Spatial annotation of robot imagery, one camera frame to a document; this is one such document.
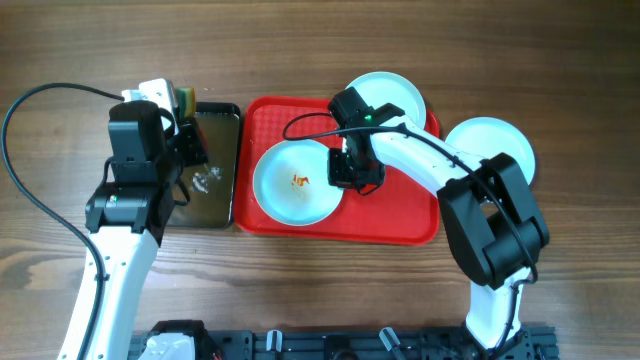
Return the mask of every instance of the red tray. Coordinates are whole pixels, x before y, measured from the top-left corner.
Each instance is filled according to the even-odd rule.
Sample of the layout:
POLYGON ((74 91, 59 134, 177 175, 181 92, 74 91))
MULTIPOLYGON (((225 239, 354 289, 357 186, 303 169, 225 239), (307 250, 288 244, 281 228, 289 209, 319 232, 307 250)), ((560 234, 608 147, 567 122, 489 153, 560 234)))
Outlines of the red tray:
MULTIPOLYGON (((249 105, 244 119, 236 181, 233 216, 242 229, 280 236, 422 245, 438 231, 438 201, 400 171, 387 167, 385 182, 369 196, 345 190, 338 208, 326 219, 310 226, 283 225, 262 211, 253 194, 253 172, 262 154, 282 141, 282 129, 294 117, 328 111, 329 100, 266 96, 249 105)), ((335 122, 313 117, 291 127, 299 136, 334 130, 335 122)), ((440 126, 429 111, 425 130, 439 136, 440 126)), ((318 139, 329 147, 341 147, 342 138, 318 139)))

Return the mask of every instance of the wooden table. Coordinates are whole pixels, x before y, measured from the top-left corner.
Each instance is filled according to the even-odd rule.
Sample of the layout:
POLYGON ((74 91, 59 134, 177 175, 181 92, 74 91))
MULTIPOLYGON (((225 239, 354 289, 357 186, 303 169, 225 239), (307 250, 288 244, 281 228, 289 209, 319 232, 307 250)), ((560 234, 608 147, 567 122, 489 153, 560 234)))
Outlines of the wooden table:
MULTIPOLYGON (((557 327, 564 359, 640 355, 640 8, 630 1, 12 1, 0 7, 0 111, 53 81, 111 92, 165 77, 246 109, 328 98, 374 70, 410 79, 445 132, 506 119, 532 142, 551 230, 521 317, 557 327)), ((56 90, 14 117, 27 186, 83 228, 111 154, 113 102, 56 90)), ((55 358, 85 249, 0 176, 0 358, 55 358)), ((441 231, 423 247, 170 230, 135 328, 459 324, 469 281, 441 231)))

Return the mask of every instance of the white bowl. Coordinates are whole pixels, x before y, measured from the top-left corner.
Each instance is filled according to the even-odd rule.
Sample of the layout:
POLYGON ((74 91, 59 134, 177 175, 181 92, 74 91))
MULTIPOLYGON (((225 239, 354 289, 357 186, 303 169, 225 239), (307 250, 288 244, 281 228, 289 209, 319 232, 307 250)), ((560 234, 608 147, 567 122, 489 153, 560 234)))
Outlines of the white bowl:
POLYGON ((420 128, 427 123, 427 106, 420 91, 409 80, 386 71, 364 74, 353 80, 347 88, 353 86, 358 94, 374 109, 391 103, 404 110, 405 114, 420 128))
POLYGON ((314 140, 283 141, 265 152, 253 173, 260 208, 285 225, 315 224, 340 204, 342 189, 329 185, 329 149, 314 140))
POLYGON ((508 122, 491 117, 469 119, 453 128, 445 142, 487 159, 505 153, 518 163, 527 183, 531 185, 533 181, 536 172, 533 148, 520 130, 508 122))

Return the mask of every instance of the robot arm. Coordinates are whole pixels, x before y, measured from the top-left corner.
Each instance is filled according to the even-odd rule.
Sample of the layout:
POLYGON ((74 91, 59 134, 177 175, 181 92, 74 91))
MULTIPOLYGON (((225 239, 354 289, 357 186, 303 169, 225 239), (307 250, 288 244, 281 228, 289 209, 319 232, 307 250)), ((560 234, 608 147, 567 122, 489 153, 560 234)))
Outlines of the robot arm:
POLYGON ((343 150, 330 149, 329 183, 358 192, 368 185, 380 186, 389 165, 437 196, 451 253, 471 279, 467 329, 489 352, 500 344, 505 324, 513 315, 512 328, 503 342, 511 339, 520 329, 517 312, 521 300, 521 291, 513 297, 512 287, 526 279, 531 269, 507 221, 515 225, 533 263, 549 242, 542 214, 515 160, 504 153, 484 159, 462 152, 419 129, 391 104, 378 109, 367 106, 354 88, 336 95, 329 110, 345 130, 341 135, 345 137, 343 150), (376 131, 376 127, 388 130, 376 131), (357 128, 371 130, 359 132, 357 128), (475 176, 436 151, 434 145, 461 160, 475 176), (482 205, 487 194, 478 186, 478 179, 489 184, 509 219, 499 213, 485 216, 482 205))
MULTIPOLYGON (((174 120, 178 118, 174 92, 169 81, 152 80, 142 83, 140 90, 124 91, 125 102, 109 111, 114 182, 103 181, 86 206, 89 238, 106 272, 103 302, 86 359, 127 358, 144 280, 167 220, 179 204, 172 189, 181 184, 185 166, 207 161, 195 119, 174 120)), ((59 360, 79 356, 97 280, 88 253, 59 360)))

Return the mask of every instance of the food residue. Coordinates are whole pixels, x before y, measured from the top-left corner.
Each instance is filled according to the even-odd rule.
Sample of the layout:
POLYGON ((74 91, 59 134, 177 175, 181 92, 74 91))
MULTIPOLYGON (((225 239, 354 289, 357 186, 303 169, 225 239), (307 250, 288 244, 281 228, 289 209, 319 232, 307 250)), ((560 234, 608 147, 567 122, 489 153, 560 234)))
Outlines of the food residue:
POLYGON ((291 185, 295 185, 298 184, 298 186, 304 186, 304 183, 309 184, 309 178, 308 177, 300 177, 297 175, 293 175, 293 181, 291 182, 291 185))

